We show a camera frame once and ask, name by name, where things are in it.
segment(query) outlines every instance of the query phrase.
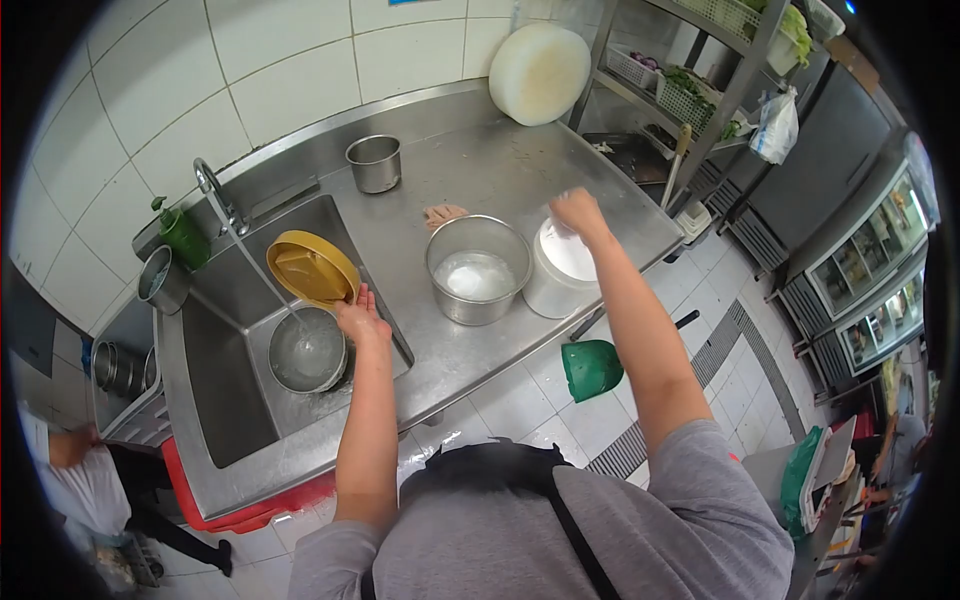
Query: apron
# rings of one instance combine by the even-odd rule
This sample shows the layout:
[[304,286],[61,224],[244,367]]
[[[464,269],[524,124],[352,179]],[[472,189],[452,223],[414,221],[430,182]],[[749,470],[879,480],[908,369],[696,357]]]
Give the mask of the apron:
[[[431,492],[466,490],[476,493],[512,492],[520,496],[545,497],[570,540],[573,551],[602,600],[619,600],[610,578],[560,498],[553,467],[572,467],[556,444],[552,449],[515,444],[496,438],[495,444],[477,444],[444,452],[441,448],[427,459],[425,468],[412,474],[400,487],[400,509],[417,497]],[[360,596],[374,600],[373,566],[360,580]]]

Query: faucet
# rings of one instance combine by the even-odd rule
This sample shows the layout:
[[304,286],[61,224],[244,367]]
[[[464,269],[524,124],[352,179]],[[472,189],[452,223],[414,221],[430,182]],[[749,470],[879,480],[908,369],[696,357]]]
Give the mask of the faucet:
[[[224,202],[224,189],[217,181],[217,176],[213,174],[213,169],[206,161],[197,156],[193,159],[193,172],[197,176],[197,183],[200,185],[200,191],[204,192],[208,198],[213,198],[227,216],[227,223],[236,231],[237,235],[245,235],[250,230],[250,225],[244,223],[243,217],[233,207],[233,204]],[[220,234],[228,232],[227,226],[220,227]]]

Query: white cutting board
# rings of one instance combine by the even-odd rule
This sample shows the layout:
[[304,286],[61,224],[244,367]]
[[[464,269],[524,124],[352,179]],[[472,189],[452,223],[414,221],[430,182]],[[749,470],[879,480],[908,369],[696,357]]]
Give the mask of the white cutting board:
[[587,85],[590,50],[577,34],[548,23],[516,30],[490,67],[493,103],[520,125],[555,121]]

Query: green dustpan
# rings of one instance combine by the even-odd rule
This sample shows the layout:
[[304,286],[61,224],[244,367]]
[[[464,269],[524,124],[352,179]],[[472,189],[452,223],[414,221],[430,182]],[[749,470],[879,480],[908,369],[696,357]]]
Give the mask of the green dustpan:
[[560,346],[566,387],[574,402],[583,402],[608,392],[623,378],[623,366],[613,344],[587,340]]

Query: black pants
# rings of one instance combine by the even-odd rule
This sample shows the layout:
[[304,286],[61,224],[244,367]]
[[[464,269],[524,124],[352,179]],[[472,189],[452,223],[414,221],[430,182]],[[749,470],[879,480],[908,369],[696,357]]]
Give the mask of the black pants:
[[136,452],[122,445],[107,444],[107,449],[117,467],[127,500],[130,501],[131,516],[127,521],[127,529],[165,543],[201,563],[221,566],[224,556],[217,548],[194,538],[143,501],[142,497],[146,492],[174,488],[163,461],[156,456]]

